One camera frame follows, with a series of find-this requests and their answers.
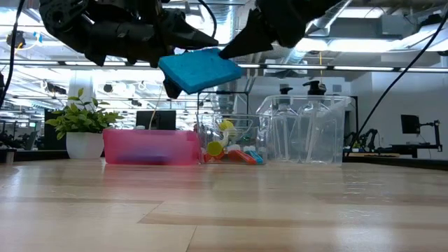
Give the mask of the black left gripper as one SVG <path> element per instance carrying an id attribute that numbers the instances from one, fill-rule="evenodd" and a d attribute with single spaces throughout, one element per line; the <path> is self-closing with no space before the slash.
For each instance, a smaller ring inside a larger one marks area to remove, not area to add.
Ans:
<path id="1" fill-rule="evenodd" d="M 40 0 L 47 32 L 98 66 L 106 57 L 145 61 L 156 68 L 175 48 L 199 50 L 218 41 L 186 22 L 179 9 L 165 9 L 169 0 Z M 170 99 L 182 93 L 168 75 L 163 85 Z"/>

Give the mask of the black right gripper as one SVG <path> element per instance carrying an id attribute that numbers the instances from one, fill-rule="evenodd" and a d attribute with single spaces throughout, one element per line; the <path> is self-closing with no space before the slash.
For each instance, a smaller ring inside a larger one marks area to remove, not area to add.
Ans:
<path id="1" fill-rule="evenodd" d="M 304 36 L 309 22 L 320 18 L 342 0 L 256 0 L 247 23 L 238 35 L 219 52 L 228 60 L 272 50 L 275 41 L 294 47 Z"/>

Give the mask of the blue dish brush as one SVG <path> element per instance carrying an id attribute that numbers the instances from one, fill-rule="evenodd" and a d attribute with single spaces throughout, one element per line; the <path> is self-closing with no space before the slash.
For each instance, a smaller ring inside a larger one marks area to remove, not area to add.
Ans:
<path id="1" fill-rule="evenodd" d="M 256 161 L 257 164 L 264 163 L 263 158 L 256 151 L 248 150 L 248 151 L 246 151 L 246 154 L 250 155 Z"/>

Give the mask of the small monitor on arm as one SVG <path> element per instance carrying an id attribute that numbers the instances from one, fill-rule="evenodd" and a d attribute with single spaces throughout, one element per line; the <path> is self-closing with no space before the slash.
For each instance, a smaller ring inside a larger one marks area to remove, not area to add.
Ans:
<path id="1" fill-rule="evenodd" d="M 417 115 L 401 115 L 403 134 L 420 134 L 420 122 Z"/>

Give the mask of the black computer monitor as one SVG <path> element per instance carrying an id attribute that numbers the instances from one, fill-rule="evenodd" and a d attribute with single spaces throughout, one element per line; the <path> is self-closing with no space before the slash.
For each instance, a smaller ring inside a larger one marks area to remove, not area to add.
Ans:
<path id="1" fill-rule="evenodd" d="M 175 111 L 137 111 L 136 126 L 144 126 L 146 130 L 175 130 Z"/>

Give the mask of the narrow clear plastic bin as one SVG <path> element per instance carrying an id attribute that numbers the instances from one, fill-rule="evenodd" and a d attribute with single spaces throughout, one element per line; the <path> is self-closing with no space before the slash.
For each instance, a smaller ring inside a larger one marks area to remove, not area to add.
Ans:
<path id="1" fill-rule="evenodd" d="M 204 163 L 203 155 L 207 153 L 207 145 L 212 141 L 220 141 L 223 138 L 218 125 L 223 120 L 230 120 L 234 124 L 234 133 L 230 134 L 228 145 L 225 147 L 225 156 L 220 163 Z M 228 151 L 256 151 L 264 160 L 268 160 L 268 138 L 270 129 L 270 117 L 254 114 L 199 114 L 197 116 L 197 133 L 199 135 L 202 159 L 204 164 L 238 164 L 228 157 Z"/>

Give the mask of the red translucent plastic bin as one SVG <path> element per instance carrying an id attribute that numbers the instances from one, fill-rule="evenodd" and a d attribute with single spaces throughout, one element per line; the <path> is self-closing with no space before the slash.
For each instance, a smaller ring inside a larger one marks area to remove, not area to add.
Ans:
<path id="1" fill-rule="evenodd" d="M 121 152 L 160 150 L 169 153 L 174 161 L 165 165 L 196 165 L 200 161 L 200 141 L 195 132 L 177 130 L 105 129 L 104 154 L 107 163 L 116 163 Z"/>

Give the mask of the green plant in white pot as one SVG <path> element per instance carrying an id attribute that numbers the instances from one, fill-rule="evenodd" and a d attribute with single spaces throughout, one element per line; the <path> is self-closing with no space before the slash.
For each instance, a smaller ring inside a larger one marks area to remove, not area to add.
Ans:
<path id="1" fill-rule="evenodd" d="M 103 131 L 123 117 L 102 108 L 105 101 L 83 99 L 83 91 L 80 88 L 76 96 L 69 97 L 71 103 L 54 111 L 57 117 L 45 123 L 55 128 L 58 140 L 66 139 L 66 151 L 71 159 L 97 159 L 104 151 Z"/>

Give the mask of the large clear plastic bin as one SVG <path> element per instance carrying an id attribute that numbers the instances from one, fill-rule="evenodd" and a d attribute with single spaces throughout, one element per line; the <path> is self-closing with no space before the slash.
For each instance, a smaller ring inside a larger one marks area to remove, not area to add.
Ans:
<path id="1" fill-rule="evenodd" d="M 266 97 L 256 113 L 270 119 L 268 158 L 298 165 L 341 165 L 345 110 L 350 103 L 345 96 Z"/>

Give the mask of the dark background cabinet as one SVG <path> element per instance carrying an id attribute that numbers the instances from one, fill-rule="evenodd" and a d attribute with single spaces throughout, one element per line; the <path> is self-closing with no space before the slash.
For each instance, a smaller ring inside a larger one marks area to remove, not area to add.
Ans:
<path id="1" fill-rule="evenodd" d="M 66 137 L 57 139 L 57 131 L 55 127 L 45 123 L 43 133 L 43 145 L 45 150 L 49 151 L 65 151 L 67 149 Z"/>

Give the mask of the black background desk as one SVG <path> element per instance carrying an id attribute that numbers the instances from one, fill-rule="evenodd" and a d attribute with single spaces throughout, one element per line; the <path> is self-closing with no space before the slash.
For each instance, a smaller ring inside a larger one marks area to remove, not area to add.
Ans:
<path id="1" fill-rule="evenodd" d="M 391 145 L 390 147 L 378 148 L 376 151 L 378 153 L 397 153 L 400 155 L 411 155 L 413 158 L 418 158 L 419 149 L 427 149 L 427 150 L 435 149 L 438 152 L 442 152 L 443 145 L 436 145 L 430 143 Z"/>

